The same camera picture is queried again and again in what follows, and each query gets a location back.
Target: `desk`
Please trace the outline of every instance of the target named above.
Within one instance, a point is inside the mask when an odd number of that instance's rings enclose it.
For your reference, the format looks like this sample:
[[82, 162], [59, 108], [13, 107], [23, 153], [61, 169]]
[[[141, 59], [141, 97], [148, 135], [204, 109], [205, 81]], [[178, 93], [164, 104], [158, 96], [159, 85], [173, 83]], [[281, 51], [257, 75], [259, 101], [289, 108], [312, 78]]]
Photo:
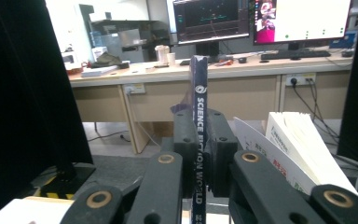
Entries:
[[[260, 63], [253, 53], [234, 55], [248, 57], [248, 63], [208, 68], [209, 107], [225, 114], [227, 119], [267, 119], [270, 111], [309, 110], [285, 86], [287, 74], [316, 73], [318, 104], [325, 119], [340, 119], [352, 58], [331, 52], [329, 58], [299, 61], [274, 60]], [[154, 63], [131, 64], [102, 77], [70, 76], [71, 85], [83, 121], [126, 121], [135, 153], [142, 152], [148, 137], [140, 122], [173, 121], [170, 106], [179, 103], [187, 91], [189, 67], [177, 65], [150, 71]], [[128, 96], [123, 85], [144, 83], [145, 94]], [[297, 87], [303, 98], [313, 104], [310, 87]]]

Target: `white cup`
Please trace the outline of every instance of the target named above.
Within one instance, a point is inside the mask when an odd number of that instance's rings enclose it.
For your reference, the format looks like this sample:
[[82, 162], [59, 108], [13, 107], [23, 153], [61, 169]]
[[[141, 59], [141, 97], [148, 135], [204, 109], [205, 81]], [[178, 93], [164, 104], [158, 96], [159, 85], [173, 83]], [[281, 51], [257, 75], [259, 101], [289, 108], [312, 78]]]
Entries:
[[157, 54], [157, 60], [159, 64], [167, 64], [168, 63], [168, 53], [170, 52], [170, 47], [163, 46], [163, 45], [157, 45], [155, 47], [156, 54]]
[[169, 53], [167, 55], [167, 58], [168, 58], [168, 64], [170, 66], [175, 66], [176, 65], [176, 62], [175, 62], [175, 53]]

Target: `round hole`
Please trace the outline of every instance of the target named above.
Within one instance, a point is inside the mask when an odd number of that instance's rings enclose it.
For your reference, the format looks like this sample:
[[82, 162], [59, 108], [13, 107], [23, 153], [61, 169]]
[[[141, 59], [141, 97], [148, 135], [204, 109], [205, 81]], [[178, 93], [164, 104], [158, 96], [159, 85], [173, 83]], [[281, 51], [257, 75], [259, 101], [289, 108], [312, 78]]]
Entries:
[[171, 163], [175, 161], [175, 157], [172, 155], [161, 155], [158, 157], [158, 162], [160, 163]]
[[350, 197], [336, 190], [325, 191], [324, 197], [328, 202], [338, 207], [350, 208], [353, 206], [353, 201]]
[[109, 191], [102, 190], [92, 193], [86, 202], [90, 208], [100, 208], [112, 201], [112, 194]]
[[159, 224], [161, 217], [156, 213], [147, 215], [144, 219], [144, 224]]
[[242, 155], [242, 159], [249, 162], [257, 162], [258, 156], [255, 155], [254, 153], [247, 152]]
[[289, 215], [289, 218], [290, 218], [290, 220], [292, 220], [293, 223], [296, 223], [296, 224], [308, 223], [308, 220], [299, 213], [291, 213]]

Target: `computer monitor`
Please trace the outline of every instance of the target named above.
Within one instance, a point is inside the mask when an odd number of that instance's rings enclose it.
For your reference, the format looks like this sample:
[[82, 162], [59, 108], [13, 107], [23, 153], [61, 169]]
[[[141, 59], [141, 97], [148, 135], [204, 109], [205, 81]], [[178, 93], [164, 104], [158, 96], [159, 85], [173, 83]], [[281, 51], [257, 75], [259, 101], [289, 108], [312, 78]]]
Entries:
[[249, 36], [245, 0], [168, 0], [167, 5], [178, 44], [196, 44], [199, 55], [217, 56], [219, 41]]
[[345, 35], [351, 0], [255, 0], [254, 43], [289, 44]]

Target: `power outlet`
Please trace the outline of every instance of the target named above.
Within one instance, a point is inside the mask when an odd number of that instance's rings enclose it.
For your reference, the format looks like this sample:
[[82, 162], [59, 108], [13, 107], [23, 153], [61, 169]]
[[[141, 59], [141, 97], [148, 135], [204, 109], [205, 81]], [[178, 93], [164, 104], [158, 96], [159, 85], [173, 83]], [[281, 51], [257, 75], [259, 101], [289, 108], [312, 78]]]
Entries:
[[124, 84], [124, 91], [129, 94], [146, 93], [144, 83]]
[[316, 81], [316, 73], [301, 73], [286, 75], [286, 86], [293, 86], [292, 78], [297, 80], [296, 86], [310, 85]]

